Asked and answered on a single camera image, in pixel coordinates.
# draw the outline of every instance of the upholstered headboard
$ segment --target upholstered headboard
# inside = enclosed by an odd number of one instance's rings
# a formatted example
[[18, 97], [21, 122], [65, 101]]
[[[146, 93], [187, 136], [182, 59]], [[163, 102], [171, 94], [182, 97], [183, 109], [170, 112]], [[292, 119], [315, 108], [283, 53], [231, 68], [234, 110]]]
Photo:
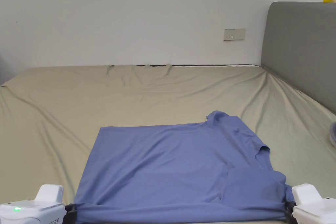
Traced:
[[272, 3], [262, 66], [336, 112], [336, 3]]

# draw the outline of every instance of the gray headboard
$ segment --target gray headboard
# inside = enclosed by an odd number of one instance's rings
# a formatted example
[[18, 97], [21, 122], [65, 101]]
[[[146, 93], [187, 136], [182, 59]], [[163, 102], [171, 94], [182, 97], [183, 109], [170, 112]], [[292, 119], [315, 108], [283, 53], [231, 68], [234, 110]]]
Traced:
[[262, 66], [336, 112], [336, 3], [272, 3]]

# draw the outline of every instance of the wall outlet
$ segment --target wall outlet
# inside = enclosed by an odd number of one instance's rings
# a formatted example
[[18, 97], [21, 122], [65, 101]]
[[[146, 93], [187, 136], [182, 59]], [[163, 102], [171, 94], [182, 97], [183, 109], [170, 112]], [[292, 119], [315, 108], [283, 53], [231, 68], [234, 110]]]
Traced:
[[244, 40], [245, 32], [246, 29], [235, 29], [235, 40]]
[[235, 39], [235, 29], [225, 29], [224, 30], [224, 41]]
[[246, 29], [225, 29], [224, 41], [228, 40], [244, 40]]

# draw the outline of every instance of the sheet wrinkle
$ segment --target sheet wrinkle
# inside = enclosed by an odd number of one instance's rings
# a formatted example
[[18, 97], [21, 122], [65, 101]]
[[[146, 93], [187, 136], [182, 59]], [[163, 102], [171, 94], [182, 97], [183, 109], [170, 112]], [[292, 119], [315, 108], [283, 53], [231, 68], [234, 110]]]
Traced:
[[106, 75], [110, 74], [110, 71], [114, 68], [114, 65], [108, 65], [106, 68]]
[[266, 90], [266, 99], [264, 100], [264, 102], [262, 103], [262, 110], [261, 110], [261, 113], [260, 115], [258, 116], [258, 120], [254, 126], [255, 128], [255, 134], [258, 135], [258, 131], [259, 131], [259, 127], [260, 125], [262, 124], [262, 121], [263, 121], [263, 118], [265, 116], [265, 113], [266, 113], [266, 106], [268, 104], [268, 101], [269, 101], [269, 97], [270, 97], [270, 90]]
[[0, 96], [1, 96], [1, 100], [2, 100], [0, 105], [1, 105], [2, 114], [5, 115], [6, 110], [7, 110], [8, 114], [10, 116], [13, 116], [12, 112], [11, 112], [11, 109], [8, 107], [8, 104], [6, 103], [5, 97], [3, 96], [3, 93], [2, 93], [3, 90], [4, 90], [3, 88], [0, 88]]
[[256, 100], [257, 96], [261, 93], [261, 91], [265, 88], [267, 83], [267, 72], [261, 73], [261, 76], [264, 75], [263, 81], [260, 83], [260, 85], [257, 87], [256, 91], [252, 94], [252, 97], [248, 99], [248, 103], [244, 105], [243, 110], [240, 114], [240, 118], [243, 119], [244, 114], [249, 106]]
[[99, 84], [102, 83], [101, 81], [97, 81], [97, 80], [95, 80], [93, 78], [89, 78], [88, 76], [86, 76], [86, 75], [84, 75], [82, 73], [79, 73], [76, 70], [70, 69], [70, 67], [69, 68], [65, 67], [65, 70], [68, 71], [68, 72], [70, 72], [70, 73], [74, 73], [75, 75], [81, 76], [82, 78], [85, 78], [87, 80], [90, 80], [90, 81], [92, 81], [94, 83], [99, 83]]
[[282, 87], [282, 85], [280, 84], [279, 80], [272, 77], [272, 80], [275, 81], [277, 83], [277, 86], [281, 89], [282, 92], [280, 92], [281, 97], [283, 98], [284, 101], [284, 105], [285, 107], [290, 107], [289, 111], [294, 112], [294, 115], [298, 118], [299, 123], [305, 128], [305, 130], [309, 133], [309, 135], [315, 137], [309, 127], [307, 126], [305, 119], [300, 115], [299, 111], [296, 109], [296, 107], [294, 106], [293, 102], [288, 98], [288, 96], [285, 94], [284, 88]]
[[223, 83], [223, 82], [225, 82], [225, 81], [227, 81], [229, 79], [237, 78], [238, 76], [241, 76], [241, 75], [244, 75], [244, 73], [239, 73], [239, 74], [236, 74], [236, 75], [233, 75], [233, 76], [226, 77], [226, 78], [221, 79], [219, 81], [216, 81], [216, 82], [214, 82], [214, 83], [212, 83], [210, 85], [207, 85], [207, 86], [205, 86], [205, 87], [203, 87], [201, 89], [198, 89], [198, 90], [192, 91], [191, 93], [187, 93], [185, 95], [179, 96], [179, 97], [177, 97], [177, 99], [181, 99], [181, 98], [185, 98], [185, 97], [188, 97], [188, 96], [193, 96], [193, 95], [199, 94], [199, 93], [201, 93], [203, 91], [206, 91], [208, 89], [214, 88], [214, 87], [218, 86], [219, 84], [221, 84], [221, 83]]
[[13, 97], [16, 99], [26, 103], [28, 106], [31, 108], [34, 108], [36, 111], [38, 111], [45, 119], [47, 122], [49, 122], [51, 125], [53, 125], [61, 134], [66, 137], [68, 140], [70, 140], [75, 146], [77, 146], [80, 150], [83, 151], [86, 155], [89, 155], [90, 153], [90, 148], [82, 141], [80, 140], [71, 130], [69, 130], [67, 127], [65, 127], [60, 121], [58, 121], [50, 112], [48, 112], [46, 109], [44, 109], [41, 105], [34, 104], [32, 102], [29, 102], [25, 100], [24, 98], [19, 97], [15, 93], [10, 90], [9, 87], [7, 87], [9, 92], [12, 94]]
[[136, 79], [139, 81], [140, 84], [143, 84], [142, 81], [141, 81], [141, 79], [139, 78], [139, 76], [137, 74], [136, 69], [135, 69], [136, 66], [132, 65], [131, 68], [132, 68], [132, 73], [134, 74], [134, 76], [136, 77]]
[[73, 183], [72, 183], [72, 181], [70, 179], [70, 176], [69, 176], [69, 173], [68, 173], [68, 169], [67, 169], [66, 165], [64, 164], [64, 160], [62, 159], [61, 154], [59, 153], [59, 151], [57, 150], [56, 146], [54, 145], [53, 139], [50, 136], [50, 134], [49, 134], [49, 132], [48, 132], [48, 130], [47, 130], [47, 128], [46, 128], [46, 126], [45, 126], [45, 124], [44, 124], [43, 121], [41, 122], [41, 126], [42, 126], [42, 128], [44, 130], [44, 134], [45, 134], [46, 140], [50, 144], [50, 146], [51, 146], [51, 148], [53, 150], [53, 153], [55, 153], [55, 155], [57, 157], [57, 160], [58, 160], [58, 163], [59, 163], [59, 165], [62, 168], [61, 171], [63, 172], [64, 177], [65, 177], [68, 185], [70, 185], [70, 188], [68, 188], [68, 189], [70, 189], [70, 195], [71, 196], [67, 200], [68, 201], [72, 201], [74, 199], [74, 196], [75, 196], [75, 189], [74, 189], [74, 185], [73, 185]]
[[234, 83], [232, 85], [224, 87], [224, 89], [218, 95], [216, 95], [215, 97], [213, 97], [213, 98], [211, 98], [209, 100], [206, 100], [205, 102], [202, 102], [202, 104], [206, 104], [208, 102], [216, 100], [216, 99], [220, 98], [221, 96], [223, 96], [223, 94], [225, 94], [230, 88], [237, 87], [237, 86], [239, 86], [240, 84], [242, 84], [244, 82], [249, 82], [251, 79], [254, 79], [256, 76], [259, 76], [259, 75], [262, 75], [262, 74], [263, 74], [263, 72], [258, 73], [258, 74], [254, 75], [254, 76], [252, 76], [252, 77], [250, 77], [248, 79], [237, 81], [236, 83]]

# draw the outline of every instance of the beige bed sheet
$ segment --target beige bed sheet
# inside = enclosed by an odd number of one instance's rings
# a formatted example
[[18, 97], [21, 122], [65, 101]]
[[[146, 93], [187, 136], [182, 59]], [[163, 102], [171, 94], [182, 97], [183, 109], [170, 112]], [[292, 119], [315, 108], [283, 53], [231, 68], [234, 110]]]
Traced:
[[0, 87], [0, 202], [65, 187], [71, 203], [100, 127], [203, 122], [238, 115], [290, 185], [336, 198], [336, 116], [261, 67], [55, 67]]

